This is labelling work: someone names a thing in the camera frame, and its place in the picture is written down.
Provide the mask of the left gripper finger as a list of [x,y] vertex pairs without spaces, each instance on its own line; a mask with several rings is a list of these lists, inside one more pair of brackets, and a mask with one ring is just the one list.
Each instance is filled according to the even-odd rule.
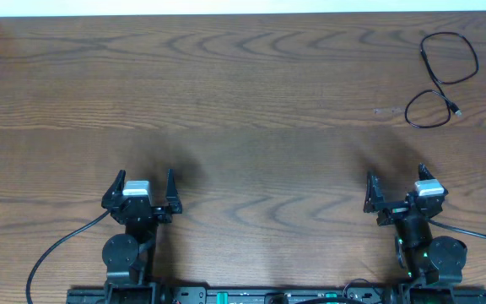
[[122,195],[125,177],[126,171],[119,170],[114,182],[109,186],[105,194],[102,196],[101,203],[114,204],[119,199],[119,197]]
[[175,177],[172,169],[169,169],[167,174],[165,199],[171,208],[181,207],[181,200],[176,189]]

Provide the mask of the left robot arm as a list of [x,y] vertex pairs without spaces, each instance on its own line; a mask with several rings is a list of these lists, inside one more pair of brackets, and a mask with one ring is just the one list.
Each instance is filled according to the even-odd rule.
[[154,204],[148,181],[126,181],[119,171],[102,197],[101,207],[125,226],[104,245],[105,303],[170,303],[173,296],[152,279],[157,230],[183,211],[173,171],[168,170],[165,203]]

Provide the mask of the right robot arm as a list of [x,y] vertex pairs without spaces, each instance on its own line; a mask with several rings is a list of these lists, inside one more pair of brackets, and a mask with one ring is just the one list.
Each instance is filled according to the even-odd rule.
[[388,202],[380,179],[367,173],[363,211],[377,214],[377,225],[394,225],[396,255],[408,280],[388,287],[384,303],[453,303],[454,286],[462,282],[467,246],[453,237],[432,236],[429,222],[442,211],[448,191],[423,164],[404,199]]

